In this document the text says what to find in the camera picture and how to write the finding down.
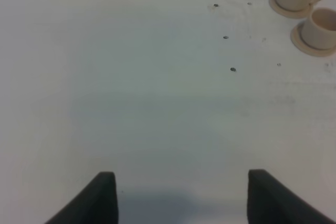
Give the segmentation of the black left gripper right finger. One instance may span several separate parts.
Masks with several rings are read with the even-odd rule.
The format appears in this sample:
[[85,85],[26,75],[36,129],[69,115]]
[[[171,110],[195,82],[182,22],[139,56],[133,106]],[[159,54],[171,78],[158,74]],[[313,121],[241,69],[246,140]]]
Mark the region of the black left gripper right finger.
[[265,224],[335,223],[264,169],[248,172],[247,221]]

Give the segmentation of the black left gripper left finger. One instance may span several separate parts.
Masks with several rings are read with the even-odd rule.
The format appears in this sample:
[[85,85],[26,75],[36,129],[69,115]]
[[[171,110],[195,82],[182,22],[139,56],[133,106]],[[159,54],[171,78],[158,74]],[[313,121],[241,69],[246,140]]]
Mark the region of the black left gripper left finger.
[[113,172],[100,172],[47,223],[118,223],[117,183]]

